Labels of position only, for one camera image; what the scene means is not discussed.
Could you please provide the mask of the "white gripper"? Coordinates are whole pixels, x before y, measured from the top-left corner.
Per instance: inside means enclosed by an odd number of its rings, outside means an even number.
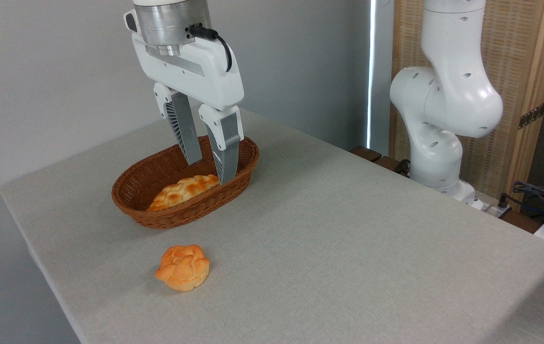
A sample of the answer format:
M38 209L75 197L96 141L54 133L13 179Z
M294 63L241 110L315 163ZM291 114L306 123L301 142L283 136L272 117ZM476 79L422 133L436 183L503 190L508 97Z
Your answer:
M159 111L171 124L174 137L189 165L202 159L188 97L204 103L198 109L207 126L220 185L236 176L239 142L244 140L239 104L244 98L239 66L232 55L227 72L226 49L218 41L195 38L180 46L180 56L162 56L132 32L137 59L146 76L156 81Z

